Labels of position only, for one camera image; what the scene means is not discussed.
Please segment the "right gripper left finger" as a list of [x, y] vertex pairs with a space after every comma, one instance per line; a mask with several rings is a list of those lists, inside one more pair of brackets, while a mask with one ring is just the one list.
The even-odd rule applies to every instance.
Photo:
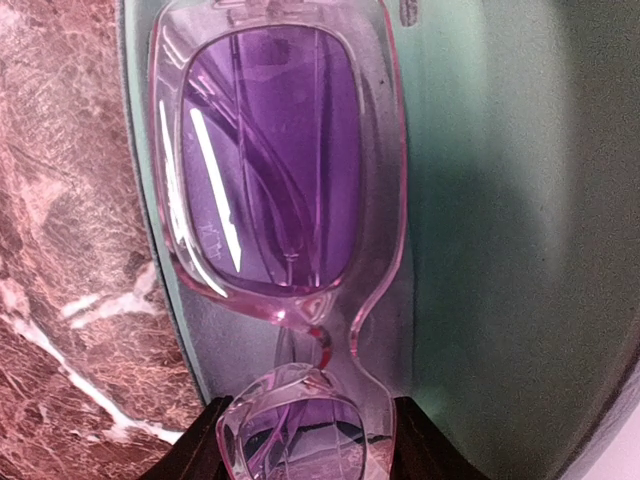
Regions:
[[229, 479], [216, 440], [216, 423], [231, 402], [231, 396], [214, 398], [173, 447], [139, 480]]

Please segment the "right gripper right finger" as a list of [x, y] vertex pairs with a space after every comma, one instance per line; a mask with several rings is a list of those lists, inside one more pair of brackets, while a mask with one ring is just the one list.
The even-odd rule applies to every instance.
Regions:
[[394, 403], [397, 427], [391, 479], [487, 480], [412, 398], [398, 397]]

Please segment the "blue cleaning cloth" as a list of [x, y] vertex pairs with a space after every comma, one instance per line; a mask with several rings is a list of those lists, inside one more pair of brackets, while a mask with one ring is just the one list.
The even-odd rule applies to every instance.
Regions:
[[234, 396], [273, 367], [320, 357], [315, 339], [228, 311], [172, 280], [167, 286], [176, 336], [203, 403]]

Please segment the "dark grey glasses case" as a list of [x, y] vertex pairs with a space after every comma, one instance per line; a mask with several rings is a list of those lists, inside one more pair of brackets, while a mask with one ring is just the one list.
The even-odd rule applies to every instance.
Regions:
[[409, 232], [367, 360], [487, 479], [639, 475], [639, 5], [391, 1]]

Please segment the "brown sunglasses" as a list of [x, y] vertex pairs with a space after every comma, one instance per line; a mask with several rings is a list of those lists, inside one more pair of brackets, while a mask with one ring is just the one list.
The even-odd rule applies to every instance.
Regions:
[[387, 479], [361, 329], [399, 267], [407, 158], [380, 1], [173, 1], [151, 42], [155, 188], [182, 280], [293, 351], [216, 421], [233, 479]]

